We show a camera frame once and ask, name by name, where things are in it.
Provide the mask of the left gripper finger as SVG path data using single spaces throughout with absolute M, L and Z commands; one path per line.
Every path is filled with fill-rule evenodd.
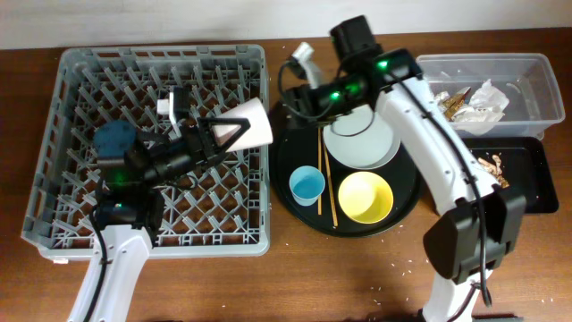
M 250 129 L 250 122 L 247 118 L 222 118 L 222 117 L 200 117 L 200 125 L 205 125 L 215 137 L 232 136 L 235 133 L 241 135 Z
M 215 166 L 222 163 L 230 153 L 231 146 L 245 133 L 246 131 L 244 129 L 238 129 L 222 145 L 219 145 L 216 142 L 214 133 L 211 130 L 206 131 L 205 137 L 203 138 L 203 155 L 205 157 L 206 165 Z

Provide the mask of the pink cup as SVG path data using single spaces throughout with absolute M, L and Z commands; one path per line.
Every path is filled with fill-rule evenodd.
M 259 98 L 250 99 L 216 117 L 216 119 L 223 118 L 246 118 L 250 124 L 249 129 L 230 146 L 227 150 L 229 152 L 256 148 L 273 142 L 271 125 L 265 107 Z M 239 129 L 240 126 L 235 124 L 214 125 L 213 133 L 217 144 L 224 144 Z

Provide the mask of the grey plate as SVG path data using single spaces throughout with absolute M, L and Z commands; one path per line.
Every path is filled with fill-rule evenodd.
M 323 135 L 328 152 L 339 163 L 358 170 L 389 163 L 400 148 L 400 136 L 368 105 L 325 126 Z

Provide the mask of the blue cup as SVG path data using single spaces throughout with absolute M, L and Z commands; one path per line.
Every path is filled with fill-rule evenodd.
M 303 165 L 290 175 L 290 192 L 300 206 L 308 207 L 317 202 L 318 175 L 317 168 L 310 165 Z

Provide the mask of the gold snack wrapper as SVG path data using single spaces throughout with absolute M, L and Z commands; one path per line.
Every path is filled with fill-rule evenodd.
M 453 116 L 465 104 L 467 94 L 470 90 L 470 87 L 464 87 L 451 97 L 442 101 L 442 105 L 444 106 L 443 114 L 448 121 L 451 121 Z

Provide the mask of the yellow bowl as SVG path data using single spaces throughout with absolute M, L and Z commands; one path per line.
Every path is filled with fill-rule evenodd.
M 343 213 L 353 222 L 373 225 L 386 219 L 394 203 L 391 186 L 378 174 L 356 172 L 347 176 L 338 189 Z

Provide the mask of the white napkin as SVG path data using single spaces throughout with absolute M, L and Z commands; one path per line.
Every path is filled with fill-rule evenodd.
M 453 94 L 442 91 L 433 95 L 442 114 L 444 111 L 442 101 L 458 91 L 459 89 Z M 451 121 L 445 118 L 456 131 L 464 131 L 473 136 L 482 136 L 491 131 L 494 125 L 505 115 L 504 110 L 508 105 L 508 97 L 494 87 L 490 80 L 487 80 L 475 91 L 471 88 L 465 104 Z

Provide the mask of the food scraps pile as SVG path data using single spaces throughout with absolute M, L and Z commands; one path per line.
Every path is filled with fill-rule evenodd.
M 499 155 L 492 155 L 492 163 L 481 157 L 477 158 L 477 161 L 489 174 L 495 177 L 502 188 L 509 187 L 509 182 L 502 175 L 502 162 Z

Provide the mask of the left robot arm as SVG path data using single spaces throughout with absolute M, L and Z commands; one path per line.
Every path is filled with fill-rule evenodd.
M 71 321 L 123 321 L 139 274 L 156 245 L 164 215 L 161 185 L 222 162 L 251 127 L 246 117 L 199 117 L 183 121 L 188 90 L 175 87 L 157 100 L 176 134 L 143 132 L 125 121 L 96 131 L 94 146 L 102 174 L 88 220 L 96 239 L 88 271 L 71 310 Z

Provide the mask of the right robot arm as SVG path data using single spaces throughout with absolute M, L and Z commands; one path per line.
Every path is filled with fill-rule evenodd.
M 424 236 L 435 270 L 420 321 L 469 321 L 477 300 L 490 304 L 487 281 L 515 249 L 526 212 L 523 193 L 504 188 L 477 161 L 433 99 L 429 83 L 407 49 L 384 51 L 364 16 L 332 28 L 340 65 L 324 82 L 301 44 L 284 62 L 300 85 L 280 89 L 298 127 L 332 123 L 369 105 L 396 131 L 433 195 L 439 220 Z

